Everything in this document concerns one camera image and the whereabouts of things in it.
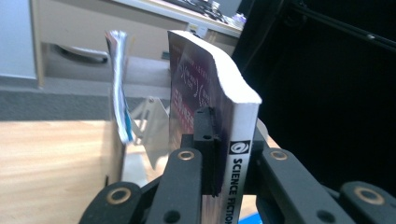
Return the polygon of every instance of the wooden desk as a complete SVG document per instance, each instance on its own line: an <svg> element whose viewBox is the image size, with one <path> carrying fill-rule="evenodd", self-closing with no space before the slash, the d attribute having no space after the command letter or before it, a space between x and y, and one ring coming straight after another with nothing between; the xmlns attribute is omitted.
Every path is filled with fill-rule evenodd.
<svg viewBox="0 0 396 224"><path fill-rule="evenodd" d="M104 185L110 123L0 122L0 136L0 223L78 223ZM241 217L254 212L248 196Z"/></svg>

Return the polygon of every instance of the book cover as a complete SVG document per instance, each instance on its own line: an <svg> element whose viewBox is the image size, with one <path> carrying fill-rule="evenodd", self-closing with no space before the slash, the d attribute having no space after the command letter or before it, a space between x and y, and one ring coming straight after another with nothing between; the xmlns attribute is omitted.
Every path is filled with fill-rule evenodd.
<svg viewBox="0 0 396 224"><path fill-rule="evenodd" d="M210 106L220 138L219 197L203 196L202 223L237 223L260 96L221 49L183 31L169 31L172 149L193 133L194 111Z"/></svg>

